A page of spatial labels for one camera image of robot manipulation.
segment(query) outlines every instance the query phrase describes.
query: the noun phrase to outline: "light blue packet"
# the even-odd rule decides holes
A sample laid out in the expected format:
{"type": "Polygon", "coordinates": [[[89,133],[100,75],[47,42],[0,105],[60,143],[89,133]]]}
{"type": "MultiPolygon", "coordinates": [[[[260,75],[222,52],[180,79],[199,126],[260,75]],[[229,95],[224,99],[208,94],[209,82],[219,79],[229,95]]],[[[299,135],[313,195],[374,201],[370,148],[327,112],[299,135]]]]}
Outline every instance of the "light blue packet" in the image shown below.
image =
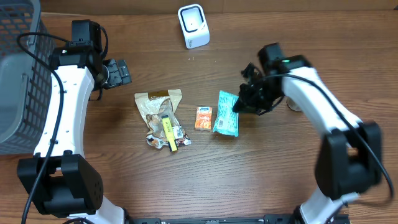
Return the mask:
{"type": "Polygon", "coordinates": [[[217,131],[220,134],[232,135],[237,137],[239,135],[238,129],[238,113],[232,111],[232,107],[238,100],[238,96],[220,91],[218,97],[218,111],[217,119],[214,123],[213,132],[217,131]]]}

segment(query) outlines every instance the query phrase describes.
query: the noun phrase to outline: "orange packet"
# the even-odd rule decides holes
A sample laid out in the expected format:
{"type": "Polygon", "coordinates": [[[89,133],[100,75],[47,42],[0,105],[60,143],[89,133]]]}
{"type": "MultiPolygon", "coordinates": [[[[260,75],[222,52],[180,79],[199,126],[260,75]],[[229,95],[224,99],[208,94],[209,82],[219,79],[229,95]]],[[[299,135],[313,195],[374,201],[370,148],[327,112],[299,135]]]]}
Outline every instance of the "orange packet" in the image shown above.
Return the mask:
{"type": "Polygon", "coordinates": [[[213,109],[209,106],[200,106],[197,108],[197,119],[195,129],[200,131],[211,131],[211,113],[213,109]]]}

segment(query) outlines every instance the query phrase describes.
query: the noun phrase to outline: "yellow marker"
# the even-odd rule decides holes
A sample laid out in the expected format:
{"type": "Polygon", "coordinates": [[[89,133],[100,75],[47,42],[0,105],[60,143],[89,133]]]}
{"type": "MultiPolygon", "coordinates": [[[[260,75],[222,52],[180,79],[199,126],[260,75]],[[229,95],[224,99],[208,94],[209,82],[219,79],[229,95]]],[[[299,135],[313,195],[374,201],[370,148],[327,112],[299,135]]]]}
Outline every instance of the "yellow marker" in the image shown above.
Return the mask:
{"type": "Polygon", "coordinates": [[[162,124],[164,133],[166,134],[167,141],[169,142],[170,152],[176,152],[178,150],[177,145],[175,144],[175,138],[172,128],[172,122],[169,116],[162,116],[162,124]]]}

